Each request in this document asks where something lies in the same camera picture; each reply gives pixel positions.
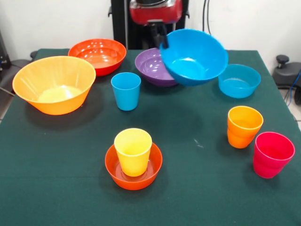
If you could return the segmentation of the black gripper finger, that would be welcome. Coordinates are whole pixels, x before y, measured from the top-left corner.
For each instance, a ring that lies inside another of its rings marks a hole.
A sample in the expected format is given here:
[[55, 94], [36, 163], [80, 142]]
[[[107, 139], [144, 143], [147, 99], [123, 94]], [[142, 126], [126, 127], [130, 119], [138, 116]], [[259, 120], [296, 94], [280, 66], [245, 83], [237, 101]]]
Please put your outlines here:
[[151, 35], [154, 44], [160, 44], [160, 34], [158, 33], [158, 26], [156, 23], [151, 24]]
[[168, 44], [168, 39], [167, 39], [167, 30], [166, 30], [166, 26], [164, 24], [160, 25], [160, 35], [161, 35], [161, 43], [163, 48], [168, 48], [169, 44]]

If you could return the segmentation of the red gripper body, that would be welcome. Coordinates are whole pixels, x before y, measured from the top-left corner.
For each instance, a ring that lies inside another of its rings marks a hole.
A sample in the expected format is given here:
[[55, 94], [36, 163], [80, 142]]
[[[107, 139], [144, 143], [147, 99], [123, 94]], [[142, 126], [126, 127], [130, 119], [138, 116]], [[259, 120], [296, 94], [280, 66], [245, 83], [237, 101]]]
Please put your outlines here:
[[136, 24], [172, 24], [182, 16], [181, 0], [131, 0], [129, 11]]

